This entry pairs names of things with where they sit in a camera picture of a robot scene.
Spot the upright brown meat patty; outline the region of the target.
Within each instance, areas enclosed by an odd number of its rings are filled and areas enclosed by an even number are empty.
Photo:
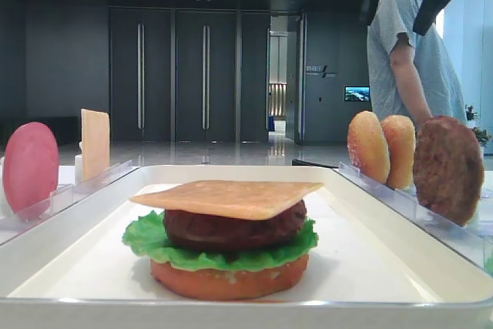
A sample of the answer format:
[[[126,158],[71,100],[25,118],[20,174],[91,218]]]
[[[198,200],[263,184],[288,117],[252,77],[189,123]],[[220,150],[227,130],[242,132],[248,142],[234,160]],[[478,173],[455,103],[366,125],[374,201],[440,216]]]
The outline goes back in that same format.
[[[465,226],[475,214],[485,178],[473,131],[450,116],[426,121],[418,133],[413,177],[421,206]]]

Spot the lettuce leaf on burger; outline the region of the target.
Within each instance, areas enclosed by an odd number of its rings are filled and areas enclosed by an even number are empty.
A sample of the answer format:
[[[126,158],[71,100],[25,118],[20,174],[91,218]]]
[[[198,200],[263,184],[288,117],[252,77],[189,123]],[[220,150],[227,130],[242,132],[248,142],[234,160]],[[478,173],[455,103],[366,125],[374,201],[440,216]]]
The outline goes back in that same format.
[[[152,211],[131,222],[122,235],[122,242],[138,257],[148,256],[159,263],[169,263],[179,270],[223,271],[246,270],[256,272],[291,263],[315,248],[319,237],[315,221],[305,219],[301,231],[288,243],[235,253],[194,251],[172,244],[163,226],[165,213]]]

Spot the left long clear rail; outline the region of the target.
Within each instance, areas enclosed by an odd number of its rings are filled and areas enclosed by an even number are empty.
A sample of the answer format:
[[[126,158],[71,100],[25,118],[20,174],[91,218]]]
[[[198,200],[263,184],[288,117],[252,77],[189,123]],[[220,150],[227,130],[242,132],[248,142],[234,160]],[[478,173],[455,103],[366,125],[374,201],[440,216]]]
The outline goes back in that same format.
[[[77,166],[60,166],[59,180],[62,182],[50,197],[18,212],[13,211],[8,205],[3,184],[1,184],[1,244],[7,243],[87,196],[102,190],[134,169],[132,161],[128,160],[111,165],[92,179],[77,183],[82,171]]]

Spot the right long clear rail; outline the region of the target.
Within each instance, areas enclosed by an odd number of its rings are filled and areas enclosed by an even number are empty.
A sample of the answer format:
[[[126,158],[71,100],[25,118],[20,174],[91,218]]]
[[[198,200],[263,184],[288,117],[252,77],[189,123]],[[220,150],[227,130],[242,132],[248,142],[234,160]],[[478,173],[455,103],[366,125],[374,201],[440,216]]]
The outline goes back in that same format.
[[[421,229],[439,239],[487,272],[492,272],[492,172],[485,173],[481,196],[474,216],[464,227],[418,204],[416,190],[392,190],[340,163],[338,172],[371,196],[389,206]]]

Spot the red tomato slice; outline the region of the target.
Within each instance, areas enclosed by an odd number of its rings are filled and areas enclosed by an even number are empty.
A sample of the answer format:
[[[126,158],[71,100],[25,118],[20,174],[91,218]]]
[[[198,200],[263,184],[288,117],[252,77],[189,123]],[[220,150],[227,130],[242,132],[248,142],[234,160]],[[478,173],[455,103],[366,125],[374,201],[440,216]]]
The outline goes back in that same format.
[[[59,151],[47,125],[26,123],[10,136],[2,170],[5,198],[25,220],[41,216],[59,183]]]

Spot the bottom bun of burger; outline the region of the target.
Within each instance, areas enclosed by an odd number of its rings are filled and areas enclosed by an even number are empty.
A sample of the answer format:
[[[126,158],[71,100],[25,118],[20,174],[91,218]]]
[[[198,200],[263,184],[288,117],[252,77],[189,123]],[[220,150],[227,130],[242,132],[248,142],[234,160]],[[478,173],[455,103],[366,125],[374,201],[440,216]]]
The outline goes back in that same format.
[[[279,267],[259,271],[187,271],[152,260],[150,273],[166,289],[182,297],[213,301],[247,300],[292,288],[299,283],[308,262],[309,256],[304,254]]]

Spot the wall display screen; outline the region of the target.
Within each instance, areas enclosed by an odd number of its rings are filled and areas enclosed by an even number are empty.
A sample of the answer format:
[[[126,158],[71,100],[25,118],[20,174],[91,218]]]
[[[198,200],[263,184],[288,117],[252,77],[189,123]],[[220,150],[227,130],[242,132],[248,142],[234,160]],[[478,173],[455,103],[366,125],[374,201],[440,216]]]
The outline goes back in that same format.
[[[345,102],[369,102],[370,100],[370,88],[368,86],[344,87]]]

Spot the upright cheese slice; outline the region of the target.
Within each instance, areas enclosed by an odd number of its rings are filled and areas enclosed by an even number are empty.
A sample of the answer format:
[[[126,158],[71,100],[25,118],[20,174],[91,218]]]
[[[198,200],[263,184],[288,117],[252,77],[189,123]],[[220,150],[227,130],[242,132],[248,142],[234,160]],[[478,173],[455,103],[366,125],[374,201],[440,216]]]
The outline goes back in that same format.
[[[110,166],[110,125],[106,112],[81,109],[82,180],[104,172]]]

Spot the person in grey shirt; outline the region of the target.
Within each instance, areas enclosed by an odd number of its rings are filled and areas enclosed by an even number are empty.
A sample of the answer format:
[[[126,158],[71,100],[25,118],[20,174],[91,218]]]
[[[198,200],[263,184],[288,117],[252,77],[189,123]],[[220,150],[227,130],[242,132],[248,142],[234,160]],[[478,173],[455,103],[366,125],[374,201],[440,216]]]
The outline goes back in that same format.
[[[367,28],[371,104],[383,120],[409,117],[416,127],[435,116],[466,123],[461,83],[436,28],[413,30],[423,0],[378,0]]]

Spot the cheese slice on burger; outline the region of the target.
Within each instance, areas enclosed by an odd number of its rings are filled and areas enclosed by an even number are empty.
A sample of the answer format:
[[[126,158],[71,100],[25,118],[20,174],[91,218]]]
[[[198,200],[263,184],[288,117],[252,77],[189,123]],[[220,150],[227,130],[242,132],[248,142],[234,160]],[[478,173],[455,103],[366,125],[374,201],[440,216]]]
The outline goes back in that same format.
[[[200,180],[135,195],[130,200],[164,210],[238,220],[269,220],[322,186],[311,182]]]

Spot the sesame bun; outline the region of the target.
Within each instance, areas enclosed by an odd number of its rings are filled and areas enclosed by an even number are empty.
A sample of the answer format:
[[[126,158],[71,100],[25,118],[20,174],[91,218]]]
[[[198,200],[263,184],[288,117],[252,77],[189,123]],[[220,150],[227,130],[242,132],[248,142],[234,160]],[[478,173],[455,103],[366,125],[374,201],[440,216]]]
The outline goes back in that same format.
[[[365,176],[379,183],[387,182],[390,154],[382,126],[373,112],[359,112],[351,120],[347,148],[351,163]]]
[[[390,153],[390,172],[387,185],[406,189],[413,183],[415,128],[407,116],[392,115],[381,121]]]

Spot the white rectangular tray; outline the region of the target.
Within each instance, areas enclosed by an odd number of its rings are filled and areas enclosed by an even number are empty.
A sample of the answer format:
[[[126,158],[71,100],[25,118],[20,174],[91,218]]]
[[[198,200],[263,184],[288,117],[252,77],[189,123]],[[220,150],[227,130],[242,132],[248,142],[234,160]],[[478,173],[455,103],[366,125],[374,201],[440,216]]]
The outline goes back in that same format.
[[[302,281],[254,303],[185,300],[122,241],[137,193],[194,180],[314,181]],[[492,279],[334,170],[147,166],[1,248],[3,328],[487,328]]]

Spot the meat patty on burger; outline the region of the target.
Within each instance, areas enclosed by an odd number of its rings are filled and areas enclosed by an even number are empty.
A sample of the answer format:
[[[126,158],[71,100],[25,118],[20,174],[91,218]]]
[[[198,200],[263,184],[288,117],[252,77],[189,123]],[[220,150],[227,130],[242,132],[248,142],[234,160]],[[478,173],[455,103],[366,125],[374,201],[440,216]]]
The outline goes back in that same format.
[[[167,210],[163,226],[171,244],[206,252],[236,252],[291,241],[305,223],[304,201],[268,220],[241,220]]]

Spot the sesame top bun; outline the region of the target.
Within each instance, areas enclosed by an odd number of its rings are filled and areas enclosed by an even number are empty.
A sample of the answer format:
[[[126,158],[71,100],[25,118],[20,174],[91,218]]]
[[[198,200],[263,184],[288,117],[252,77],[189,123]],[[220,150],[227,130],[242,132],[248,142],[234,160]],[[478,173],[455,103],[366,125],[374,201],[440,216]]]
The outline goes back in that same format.
[[[382,126],[373,112],[359,112],[351,120],[347,148],[351,163],[365,176],[379,183],[387,182],[390,154]]]

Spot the long clear rail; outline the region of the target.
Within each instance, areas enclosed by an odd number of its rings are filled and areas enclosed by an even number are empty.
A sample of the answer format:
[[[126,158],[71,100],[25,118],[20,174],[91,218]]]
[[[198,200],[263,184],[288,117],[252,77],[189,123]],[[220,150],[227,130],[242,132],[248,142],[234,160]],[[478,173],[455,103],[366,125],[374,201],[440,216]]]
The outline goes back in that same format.
[[[1,184],[1,244],[7,243],[87,196],[102,190],[134,169],[132,161],[128,160],[111,165],[92,179],[77,183],[82,171],[77,166],[60,166],[59,180],[62,182],[50,197],[18,212],[13,211],[8,205],[3,184]]]
[[[416,190],[392,190],[340,163],[338,172],[371,196],[389,206],[421,229],[439,239],[487,272],[492,272],[492,172],[485,173],[481,196],[474,216],[464,227],[418,204]]]

